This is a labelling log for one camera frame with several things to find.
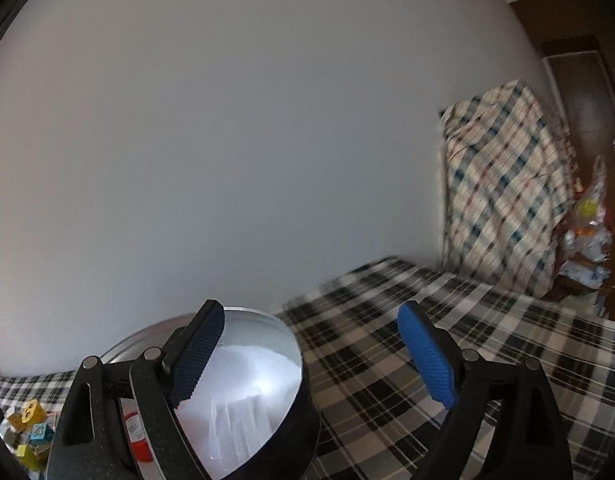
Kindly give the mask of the yellow face toy block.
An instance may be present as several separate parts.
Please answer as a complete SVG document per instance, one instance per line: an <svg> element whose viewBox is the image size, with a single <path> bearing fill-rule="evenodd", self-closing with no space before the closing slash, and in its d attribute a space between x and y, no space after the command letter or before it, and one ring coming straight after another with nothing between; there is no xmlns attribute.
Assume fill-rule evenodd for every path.
<svg viewBox="0 0 615 480"><path fill-rule="evenodd" d="M36 424L45 422L47 419L47 412L38 399L32 399L19 411L15 408L9 408L4 418L8 422L10 428L19 434L22 431L33 428Z"/></svg>

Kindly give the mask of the blue numbered toy block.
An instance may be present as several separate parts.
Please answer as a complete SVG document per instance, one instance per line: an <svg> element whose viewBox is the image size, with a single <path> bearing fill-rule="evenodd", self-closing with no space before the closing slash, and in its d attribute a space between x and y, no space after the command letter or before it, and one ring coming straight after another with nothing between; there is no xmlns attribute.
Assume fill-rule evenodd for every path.
<svg viewBox="0 0 615 480"><path fill-rule="evenodd" d="M28 440L31 445L48 445L52 442L53 436L54 431L48 422L38 422L33 426Z"/></svg>

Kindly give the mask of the red white round item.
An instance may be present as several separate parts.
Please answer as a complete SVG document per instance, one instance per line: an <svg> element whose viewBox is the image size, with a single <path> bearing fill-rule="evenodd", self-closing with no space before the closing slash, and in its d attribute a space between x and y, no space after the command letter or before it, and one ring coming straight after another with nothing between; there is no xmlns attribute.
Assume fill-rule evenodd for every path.
<svg viewBox="0 0 615 480"><path fill-rule="evenodd" d="M125 414L124 422L132 455L134 455L139 463L152 463L153 456L138 412L130 411Z"/></svg>

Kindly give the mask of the yellow green toy block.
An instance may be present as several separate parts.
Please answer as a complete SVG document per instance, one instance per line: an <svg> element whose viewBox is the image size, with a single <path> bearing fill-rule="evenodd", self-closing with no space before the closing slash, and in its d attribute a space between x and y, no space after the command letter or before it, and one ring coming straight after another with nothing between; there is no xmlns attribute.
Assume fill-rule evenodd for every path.
<svg viewBox="0 0 615 480"><path fill-rule="evenodd" d="M42 472L47 467L50 454L50 444L19 444L14 455L19 463L26 469L34 472Z"/></svg>

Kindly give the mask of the black white plaid tablecloth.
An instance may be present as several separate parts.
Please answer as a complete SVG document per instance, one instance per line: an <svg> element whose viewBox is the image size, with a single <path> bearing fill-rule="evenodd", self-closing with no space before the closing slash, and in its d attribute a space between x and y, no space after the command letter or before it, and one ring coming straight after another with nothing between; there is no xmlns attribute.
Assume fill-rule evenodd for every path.
<svg viewBox="0 0 615 480"><path fill-rule="evenodd" d="M615 323L399 258L87 356L0 479L615 479Z"/></svg>

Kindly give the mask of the round cookie tin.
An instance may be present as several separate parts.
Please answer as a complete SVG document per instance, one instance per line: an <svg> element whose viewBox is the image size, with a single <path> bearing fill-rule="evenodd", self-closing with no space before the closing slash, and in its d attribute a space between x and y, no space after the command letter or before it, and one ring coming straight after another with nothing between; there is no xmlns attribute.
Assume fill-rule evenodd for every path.
<svg viewBox="0 0 615 480"><path fill-rule="evenodd" d="M175 414L212 479L302 479L321 416L298 339L277 316L222 310L224 325L191 398Z"/></svg>

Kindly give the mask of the clear plastic bag of items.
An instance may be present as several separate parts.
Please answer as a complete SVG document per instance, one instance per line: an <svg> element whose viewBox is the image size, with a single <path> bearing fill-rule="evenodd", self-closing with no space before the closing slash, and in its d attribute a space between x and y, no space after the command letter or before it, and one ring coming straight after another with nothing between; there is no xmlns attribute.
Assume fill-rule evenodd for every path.
<svg viewBox="0 0 615 480"><path fill-rule="evenodd" d="M558 276L599 292L611 277L607 268L612 234L606 226L607 167L597 155L592 181L574 204L561 239L563 263Z"/></svg>

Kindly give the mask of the colourful plaid draped cloth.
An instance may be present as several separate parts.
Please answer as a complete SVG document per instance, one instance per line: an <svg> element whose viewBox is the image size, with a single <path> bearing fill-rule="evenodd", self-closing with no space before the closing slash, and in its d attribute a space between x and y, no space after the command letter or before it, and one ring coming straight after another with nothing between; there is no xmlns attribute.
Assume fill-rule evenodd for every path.
<svg viewBox="0 0 615 480"><path fill-rule="evenodd" d="M541 298L574 202L567 126L521 79L447 107L440 120L444 268Z"/></svg>

